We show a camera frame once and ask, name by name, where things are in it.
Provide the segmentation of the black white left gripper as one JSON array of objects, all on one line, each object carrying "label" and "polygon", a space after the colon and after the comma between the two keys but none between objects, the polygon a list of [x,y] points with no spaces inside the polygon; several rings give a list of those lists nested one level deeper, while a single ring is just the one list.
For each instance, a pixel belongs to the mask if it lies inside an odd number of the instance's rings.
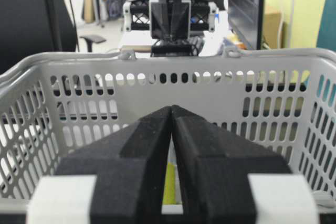
[{"label": "black white left gripper", "polygon": [[217,5],[209,0],[128,0],[123,14],[127,32],[150,33],[152,57],[198,56],[196,38],[215,31]]}]

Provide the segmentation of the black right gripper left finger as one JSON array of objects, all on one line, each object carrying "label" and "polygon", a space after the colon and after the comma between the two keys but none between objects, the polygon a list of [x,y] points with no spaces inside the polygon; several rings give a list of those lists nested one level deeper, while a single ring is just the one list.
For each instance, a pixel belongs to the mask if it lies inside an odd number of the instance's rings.
[{"label": "black right gripper left finger", "polygon": [[28,205],[27,223],[155,223],[172,131],[165,106],[61,158]]}]

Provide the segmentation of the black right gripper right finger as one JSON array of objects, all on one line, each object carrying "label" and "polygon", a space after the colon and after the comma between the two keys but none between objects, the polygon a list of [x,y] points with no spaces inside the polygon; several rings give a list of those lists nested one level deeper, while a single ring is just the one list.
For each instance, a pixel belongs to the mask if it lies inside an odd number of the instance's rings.
[{"label": "black right gripper right finger", "polygon": [[280,155],[172,106],[184,212],[205,223],[319,223],[306,179]]}]

